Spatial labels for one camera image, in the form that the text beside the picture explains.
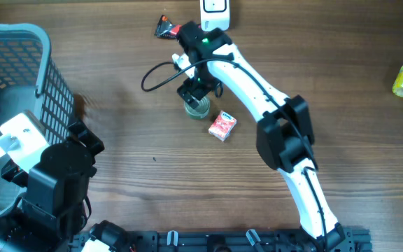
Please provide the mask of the silver tin can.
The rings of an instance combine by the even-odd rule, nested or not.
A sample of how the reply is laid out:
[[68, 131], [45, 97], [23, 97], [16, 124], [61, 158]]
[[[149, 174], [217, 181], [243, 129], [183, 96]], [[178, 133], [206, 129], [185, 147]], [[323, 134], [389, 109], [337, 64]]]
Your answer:
[[188, 103], [184, 103], [186, 114], [194, 120], [204, 119], [209, 114], [210, 107], [211, 101], [208, 97], [202, 98], [196, 108], [192, 108]]

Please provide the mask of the red snack packet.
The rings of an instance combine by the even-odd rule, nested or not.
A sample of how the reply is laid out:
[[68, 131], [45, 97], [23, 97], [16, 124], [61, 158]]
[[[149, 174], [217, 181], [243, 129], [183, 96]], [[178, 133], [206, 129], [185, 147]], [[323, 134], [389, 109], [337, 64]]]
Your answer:
[[237, 124], [237, 119], [230, 114], [221, 111], [213, 124], [209, 127], [208, 133], [221, 141], [225, 141], [230, 132]]

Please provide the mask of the black hex wrench packet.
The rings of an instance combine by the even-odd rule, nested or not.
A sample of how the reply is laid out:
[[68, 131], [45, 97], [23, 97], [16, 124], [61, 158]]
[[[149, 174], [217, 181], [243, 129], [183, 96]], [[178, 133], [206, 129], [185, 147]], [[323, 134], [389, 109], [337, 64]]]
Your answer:
[[173, 24], [167, 16], [161, 15], [157, 23], [155, 36], [159, 39], [176, 39], [180, 28], [180, 24]]

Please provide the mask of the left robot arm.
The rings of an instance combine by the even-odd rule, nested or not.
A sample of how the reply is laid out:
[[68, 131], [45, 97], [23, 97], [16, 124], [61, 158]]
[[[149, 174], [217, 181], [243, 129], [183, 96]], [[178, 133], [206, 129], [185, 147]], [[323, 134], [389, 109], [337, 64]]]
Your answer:
[[0, 251], [70, 251], [87, 224], [89, 180], [104, 144], [81, 120], [69, 131], [64, 142], [41, 152], [29, 172], [8, 164], [5, 178], [27, 190], [0, 216]]

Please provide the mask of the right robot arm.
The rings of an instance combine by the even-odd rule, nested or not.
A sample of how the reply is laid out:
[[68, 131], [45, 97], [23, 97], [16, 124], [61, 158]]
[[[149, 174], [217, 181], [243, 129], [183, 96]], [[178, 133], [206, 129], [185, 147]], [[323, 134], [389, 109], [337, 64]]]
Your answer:
[[210, 92], [226, 85], [257, 123], [256, 148], [264, 163], [280, 172], [297, 206], [306, 251], [331, 251], [345, 239], [318, 181], [313, 156], [313, 127], [307, 102], [289, 98], [266, 82], [219, 28], [204, 32], [195, 22], [177, 34], [183, 55], [174, 62], [182, 73], [193, 70], [177, 93], [195, 109]]

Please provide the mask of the white barcode scanner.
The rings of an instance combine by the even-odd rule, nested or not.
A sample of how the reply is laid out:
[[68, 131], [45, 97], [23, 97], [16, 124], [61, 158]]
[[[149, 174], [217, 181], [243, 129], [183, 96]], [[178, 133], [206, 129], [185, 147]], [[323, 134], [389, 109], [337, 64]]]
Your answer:
[[200, 0], [201, 29], [204, 32], [219, 28], [229, 29], [230, 9], [229, 0]]

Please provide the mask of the grey plastic basket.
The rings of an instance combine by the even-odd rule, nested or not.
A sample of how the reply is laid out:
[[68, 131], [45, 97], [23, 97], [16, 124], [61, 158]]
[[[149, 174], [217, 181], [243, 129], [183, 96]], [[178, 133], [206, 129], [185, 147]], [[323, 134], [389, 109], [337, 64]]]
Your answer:
[[[74, 95], [51, 58], [47, 33], [34, 24], [0, 24], [0, 126], [31, 111], [45, 127], [50, 144], [65, 140], [74, 117]], [[0, 215], [22, 189], [2, 179], [10, 160], [0, 158]]]

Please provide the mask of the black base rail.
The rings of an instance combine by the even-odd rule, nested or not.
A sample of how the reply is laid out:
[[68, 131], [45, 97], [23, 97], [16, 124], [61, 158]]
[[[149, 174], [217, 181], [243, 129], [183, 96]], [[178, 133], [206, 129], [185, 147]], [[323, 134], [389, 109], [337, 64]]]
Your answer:
[[[133, 242], [132, 248], [138, 252], [188, 251], [208, 252], [214, 246], [226, 245], [231, 251], [254, 251], [245, 232], [180, 232], [178, 245], [172, 248], [167, 244], [167, 233], [156, 231], [129, 231], [128, 237]], [[260, 244], [264, 251], [283, 252], [301, 251], [306, 240], [301, 230], [259, 231]], [[344, 228], [345, 239], [332, 250], [340, 252], [372, 252], [373, 245], [369, 230]]]

